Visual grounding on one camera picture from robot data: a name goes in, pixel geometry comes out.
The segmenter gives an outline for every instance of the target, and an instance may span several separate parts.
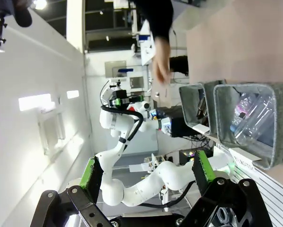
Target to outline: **white pillar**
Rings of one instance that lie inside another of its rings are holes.
[[[66,39],[83,53],[85,46],[85,0],[67,0]]]

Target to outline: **gray bin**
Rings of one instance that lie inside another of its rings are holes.
[[[214,87],[218,84],[222,84],[223,81],[217,80],[208,83],[196,83],[193,85],[180,87],[179,93],[183,107],[184,119],[186,125],[190,128],[200,124],[197,119],[198,103],[199,103],[199,90],[204,91],[204,97],[208,110],[208,121],[210,131],[208,135],[216,134],[216,117],[214,108]]]
[[[230,130],[234,109],[239,101],[239,92],[272,94],[276,100],[274,115],[274,145],[270,147],[261,142],[241,146],[235,142]],[[214,88],[217,136],[221,144],[228,148],[239,147],[262,160],[254,165],[268,170],[283,162],[283,83],[217,85]]]

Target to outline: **black ceiling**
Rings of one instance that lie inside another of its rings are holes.
[[[134,39],[128,20],[129,9],[114,10],[113,3],[104,0],[85,1],[86,49],[104,51],[130,48]],[[47,0],[47,3],[46,8],[35,12],[66,37],[67,0]]]

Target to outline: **black sleeve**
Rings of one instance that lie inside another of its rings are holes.
[[[149,21],[153,38],[160,36],[169,42],[169,30],[173,20],[171,0],[133,0]]]

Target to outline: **bolt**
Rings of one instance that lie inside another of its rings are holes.
[[[222,180],[222,179],[220,179],[220,180],[218,180],[218,181],[217,181],[217,184],[219,184],[219,185],[223,185],[223,184],[225,184],[225,181],[224,181],[224,180]]]
[[[179,218],[176,220],[176,226],[179,226],[183,222],[183,218]]]
[[[116,221],[111,221],[111,225],[113,225],[114,227],[118,227],[118,223]]]
[[[242,183],[245,187],[249,187],[250,186],[250,182],[249,181],[245,181],[244,183]]]

